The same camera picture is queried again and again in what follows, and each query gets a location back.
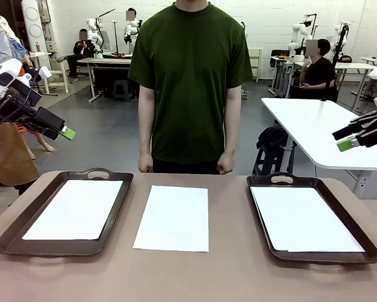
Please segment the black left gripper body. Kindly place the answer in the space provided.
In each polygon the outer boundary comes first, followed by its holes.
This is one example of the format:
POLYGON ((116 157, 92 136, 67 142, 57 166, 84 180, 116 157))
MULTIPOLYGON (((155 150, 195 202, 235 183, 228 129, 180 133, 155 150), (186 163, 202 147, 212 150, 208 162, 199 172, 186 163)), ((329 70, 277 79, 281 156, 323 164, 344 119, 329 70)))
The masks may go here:
POLYGON ((19 122, 27 126, 42 126, 42 121, 35 115, 33 105, 41 95, 22 82, 13 82, 0 89, 0 122, 19 122))

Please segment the person right hand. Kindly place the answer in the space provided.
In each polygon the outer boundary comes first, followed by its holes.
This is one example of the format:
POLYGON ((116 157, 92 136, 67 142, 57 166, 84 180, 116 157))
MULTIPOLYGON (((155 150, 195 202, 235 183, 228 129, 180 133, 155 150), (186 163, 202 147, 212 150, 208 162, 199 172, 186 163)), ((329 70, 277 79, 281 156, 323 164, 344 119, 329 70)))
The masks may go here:
POLYGON ((140 154, 138 160, 138 169, 141 173, 152 173, 153 166, 153 159, 150 154, 140 154))

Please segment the person left hand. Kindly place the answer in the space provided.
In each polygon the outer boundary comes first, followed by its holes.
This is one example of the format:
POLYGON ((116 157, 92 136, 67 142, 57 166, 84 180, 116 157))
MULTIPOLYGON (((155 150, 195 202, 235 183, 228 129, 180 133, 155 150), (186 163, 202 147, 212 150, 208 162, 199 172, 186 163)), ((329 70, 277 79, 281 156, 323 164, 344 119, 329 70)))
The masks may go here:
POLYGON ((220 175, 231 173, 235 169, 235 155, 224 152, 218 160, 217 170, 220 175))

